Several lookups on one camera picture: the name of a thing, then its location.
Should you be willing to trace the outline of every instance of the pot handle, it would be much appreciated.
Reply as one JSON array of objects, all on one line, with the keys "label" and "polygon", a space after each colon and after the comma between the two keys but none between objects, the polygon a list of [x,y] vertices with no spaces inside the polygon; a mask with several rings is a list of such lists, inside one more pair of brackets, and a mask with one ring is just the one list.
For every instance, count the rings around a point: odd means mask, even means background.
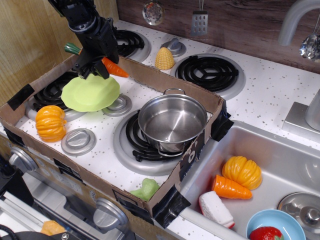
[{"label": "pot handle", "polygon": [[167,90],[165,90],[165,91],[163,92],[163,95],[165,95],[165,94],[166,94],[166,92],[167,92],[167,91],[170,91],[170,90],[178,90],[178,91],[183,92],[183,94],[184,94],[184,95],[186,95],[185,90],[183,90],[183,89],[181,89],[181,88],[176,88],[176,87],[168,88]]},{"label": "pot handle", "polygon": [[174,153],[174,154],[167,154],[167,153],[165,153],[165,152],[162,152],[162,151],[160,150],[160,143],[159,143],[159,142],[157,142],[157,145],[158,145],[158,147],[157,147],[158,153],[159,153],[161,156],[168,157],[168,158],[173,158],[173,157],[178,157],[178,156],[180,156],[180,155],[182,155],[182,154],[184,153],[186,143],[185,143],[185,142],[183,143],[183,148],[182,148],[182,151],[181,151],[181,152]]}]

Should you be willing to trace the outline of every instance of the green lettuce toy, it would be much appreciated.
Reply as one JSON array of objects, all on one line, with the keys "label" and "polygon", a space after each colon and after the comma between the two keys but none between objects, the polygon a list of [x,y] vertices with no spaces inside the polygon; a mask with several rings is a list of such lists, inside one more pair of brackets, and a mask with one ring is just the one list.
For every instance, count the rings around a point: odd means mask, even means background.
[{"label": "green lettuce toy", "polygon": [[146,202],[156,193],[160,188],[154,179],[145,178],[142,181],[142,187],[137,190],[133,190],[130,193]]}]

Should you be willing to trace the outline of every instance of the stainless steel sink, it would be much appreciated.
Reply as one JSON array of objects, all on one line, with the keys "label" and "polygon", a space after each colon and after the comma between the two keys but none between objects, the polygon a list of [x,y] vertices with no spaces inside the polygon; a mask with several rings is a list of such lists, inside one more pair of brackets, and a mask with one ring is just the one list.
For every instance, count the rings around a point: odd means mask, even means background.
[{"label": "stainless steel sink", "polygon": [[[208,154],[211,157],[202,161],[201,156]],[[249,200],[221,198],[234,218],[235,226],[230,230],[199,214],[198,197],[210,191],[212,176],[221,174],[223,164],[232,156],[245,156],[255,161],[262,169],[263,180],[252,190],[253,197]],[[246,237],[246,226],[253,214],[276,209],[281,199],[292,193],[309,192],[320,196],[319,183],[320,151],[234,121],[221,141],[209,140],[199,161],[182,181],[180,192],[191,206],[181,215],[222,239],[240,240]]]}]

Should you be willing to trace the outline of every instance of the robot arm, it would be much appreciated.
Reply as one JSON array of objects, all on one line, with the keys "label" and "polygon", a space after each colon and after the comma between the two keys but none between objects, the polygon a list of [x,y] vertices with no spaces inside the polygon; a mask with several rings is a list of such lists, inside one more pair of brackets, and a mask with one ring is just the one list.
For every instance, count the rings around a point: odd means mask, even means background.
[{"label": "robot arm", "polygon": [[85,79],[90,73],[107,79],[109,73],[101,59],[107,57],[116,64],[119,62],[113,19],[101,17],[93,0],[48,1],[61,17],[67,19],[70,30],[82,44],[73,70]]}]

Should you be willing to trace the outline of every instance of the wooden wall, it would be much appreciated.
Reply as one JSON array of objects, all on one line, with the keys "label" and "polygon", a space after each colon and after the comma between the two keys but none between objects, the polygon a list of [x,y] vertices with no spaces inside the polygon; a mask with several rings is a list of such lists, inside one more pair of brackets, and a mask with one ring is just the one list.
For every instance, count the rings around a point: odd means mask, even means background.
[{"label": "wooden wall", "polygon": [[[116,0],[95,0],[101,16],[119,19]],[[47,0],[0,1],[0,106],[26,84],[70,56],[80,45],[68,22]]]},{"label": "wooden wall", "polygon": [[165,8],[164,21],[148,25],[142,16],[146,0],[117,0],[119,19],[213,46],[320,73],[320,63],[299,55],[302,41],[313,32],[319,10],[305,14],[290,46],[280,46],[278,35],[285,15],[296,0],[206,0],[208,33],[191,37],[197,0],[159,0]]}]

